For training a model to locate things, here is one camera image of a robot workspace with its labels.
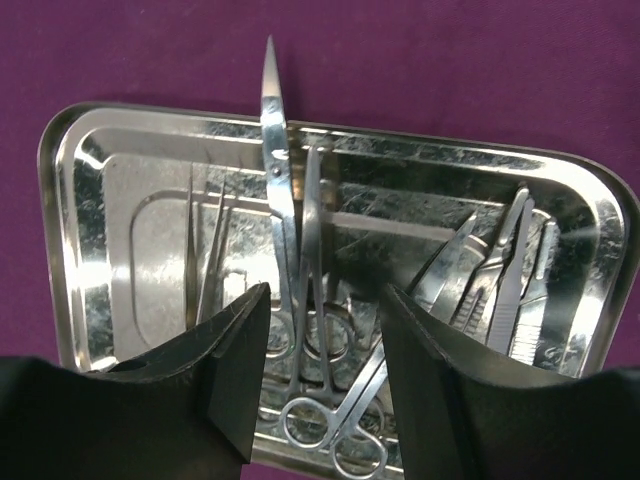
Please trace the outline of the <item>steel needle holder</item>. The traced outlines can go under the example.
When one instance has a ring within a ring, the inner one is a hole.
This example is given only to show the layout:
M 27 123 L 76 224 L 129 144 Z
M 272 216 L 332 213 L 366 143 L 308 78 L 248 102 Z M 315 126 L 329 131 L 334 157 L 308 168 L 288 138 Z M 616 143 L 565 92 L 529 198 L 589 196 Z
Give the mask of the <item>steel needle holder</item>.
M 286 390 L 286 403 L 282 407 L 280 422 L 290 444 L 297 448 L 317 451 L 330 440 L 326 434 L 322 439 L 304 443 L 289 430 L 287 418 L 294 408 L 315 409 L 327 416 L 332 410 L 325 405 L 334 394 L 334 382 L 330 367 L 330 341 L 327 338 L 324 315 L 323 269 L 322 269 L 322 200 L 321 200 L 321 148 L 312 146 L 306 160 L 304 199 L 302 212 L 301 245 L 299 260 L 300 297 L 295 313 L 295 345 L 292 374 Z M 308 292 L 313 292 L 322 386 L 316 390 L 302 388 L 300 373 L 302 354 L 307 332 Z

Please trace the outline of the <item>small steel hemostat clamp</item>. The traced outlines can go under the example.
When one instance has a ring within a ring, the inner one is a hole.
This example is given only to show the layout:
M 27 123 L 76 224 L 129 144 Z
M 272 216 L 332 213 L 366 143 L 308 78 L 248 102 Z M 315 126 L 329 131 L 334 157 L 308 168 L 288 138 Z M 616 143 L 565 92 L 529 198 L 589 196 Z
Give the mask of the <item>small steel hemostat clamp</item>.
M 329 453 L 336 470 L 345 479 L 375 479 L 384 471 L 387 465 L 387 447 L 378 436 L 371 434 L 359 424 L 360 419 L 387 379 L 387 375 L 384 345 L 382 341 L 379 341 L 335 413 L 338 424 L 329 441 Z M 337 447 L 345 439 L 356 436 L 362 437 L 366 442 L 371 443 L 377 453 L 377 463 L 369 473 L 352 473 L 338 460 Z

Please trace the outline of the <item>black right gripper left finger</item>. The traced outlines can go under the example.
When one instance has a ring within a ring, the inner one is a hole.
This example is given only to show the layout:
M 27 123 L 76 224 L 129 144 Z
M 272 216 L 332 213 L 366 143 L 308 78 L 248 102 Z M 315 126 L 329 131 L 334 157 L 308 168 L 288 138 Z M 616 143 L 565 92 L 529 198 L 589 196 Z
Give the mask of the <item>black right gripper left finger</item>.
M 5 479 L 237 479 L 251 460 L 271 317 L 252 286 L 105 372 L 1 361 Z

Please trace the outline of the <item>steel surgical scissors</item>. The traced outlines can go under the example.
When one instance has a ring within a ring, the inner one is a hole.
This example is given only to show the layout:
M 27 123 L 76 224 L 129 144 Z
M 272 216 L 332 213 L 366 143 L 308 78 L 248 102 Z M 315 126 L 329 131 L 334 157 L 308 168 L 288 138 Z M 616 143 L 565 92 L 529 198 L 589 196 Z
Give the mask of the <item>steel surgical scissors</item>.
M 262 73 L 260 127 L 266 192 L 272 223 L 275 258 L 279 270 L 280 309 L 277 318 L 287 328 L 288 344 L 270 350 L 267 357 L 288 357 L 295 346 L 295 313 L 299 306 L 299 254 L 287 124 L 275 45 L 267 38 Z

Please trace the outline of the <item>stainless steel instrument tray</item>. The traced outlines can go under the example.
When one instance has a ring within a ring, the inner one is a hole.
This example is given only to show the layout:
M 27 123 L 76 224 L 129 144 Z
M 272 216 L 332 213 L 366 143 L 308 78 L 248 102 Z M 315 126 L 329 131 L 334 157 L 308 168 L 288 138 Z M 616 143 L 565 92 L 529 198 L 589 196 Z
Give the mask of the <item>stainless steel instrument tray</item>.
M 547 282 L 548 300 L 533 366 L 570 377 L 599 370 L 639 270 L 639 203 L 605 168 L 579 156 L 294 123 L 289 128 L 294 198 L 303 197 L 307 150 L 323 154 L 323 296 L 337 407 L 365 365 L 381 332 L 378 291 L 407 290 L 426 262 L 474 212 L 476 224 L 430 312 L 449 323 L 472 272 L 484 261 L 496 229 L 521 186 L 534 205 L 521 268 L 510 279 L 521 300 L 541 230 L 558 227 Z M 270 350 L 289 334 L 277 318 L 279 270 L 266 192 L 259 122 L 251 117 L 84 104 L 46 128 L 39 173 L 50 284 L 61 363 L 102 370 L 154 348 L 185 329 L 185 212 L 193 167 L 194 237 L 204 272 L 220 186 L 226 177 L 222 253 L 214 310 L 249 287 L 271 287 Z M 290 444 L 280 414 L 293 352 L 267 357 L 254 457 L 261 463 L 327 479 L 345 479 L 329 447 Z M 302 388 L 322 385 L 316 319 L 307 321 Z M 290 432 L 319 440 L 325 418 L 292 409 Z M 388 449 L 375 479 L 403 475 L 386 380 L 360 420 Z M 350 472 L 371 472 L 374 446 L 362 437 L 337 447 Z

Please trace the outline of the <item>thin pointed steel tweezers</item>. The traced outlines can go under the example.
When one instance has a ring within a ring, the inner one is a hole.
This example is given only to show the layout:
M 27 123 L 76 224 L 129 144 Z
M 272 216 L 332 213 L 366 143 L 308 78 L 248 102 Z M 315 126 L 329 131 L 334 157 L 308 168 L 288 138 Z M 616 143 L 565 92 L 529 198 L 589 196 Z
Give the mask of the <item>thin pointed steel tweezers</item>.
M 215 291 L 218 283 L 218 266 L 222 253 L 222 230 L 226 200 L 226 177 L 223 177 L 213 233 L 205 256 L 204 272 L 199 279 L 198 253 L 194 237 L 193 167 L 190 167 L 185 212 L 184 247 L 184 320 L 185 329 L 190 330 L 210 319 L 213 315 Z

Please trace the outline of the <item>purple cloth wrap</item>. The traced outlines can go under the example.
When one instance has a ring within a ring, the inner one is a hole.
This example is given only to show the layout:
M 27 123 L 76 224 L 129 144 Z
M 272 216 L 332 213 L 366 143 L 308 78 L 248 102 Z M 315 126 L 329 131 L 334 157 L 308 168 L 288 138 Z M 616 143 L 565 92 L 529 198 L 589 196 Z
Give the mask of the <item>purple cloth wrap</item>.
M 83 101 L 558 150 L 639 185 L 635 1 L 5 1 L 1 351 L 56 361 L 37 150 Z

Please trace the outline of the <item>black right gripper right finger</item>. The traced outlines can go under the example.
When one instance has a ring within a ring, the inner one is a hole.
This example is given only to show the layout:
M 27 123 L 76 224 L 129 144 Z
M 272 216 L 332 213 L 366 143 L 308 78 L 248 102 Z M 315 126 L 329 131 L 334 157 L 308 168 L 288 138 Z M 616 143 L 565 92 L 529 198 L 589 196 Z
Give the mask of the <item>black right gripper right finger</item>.
M 499 354 L 399 288 L 383 343 L 408 479 L 635 479 L 639 372 L 573 379 Z

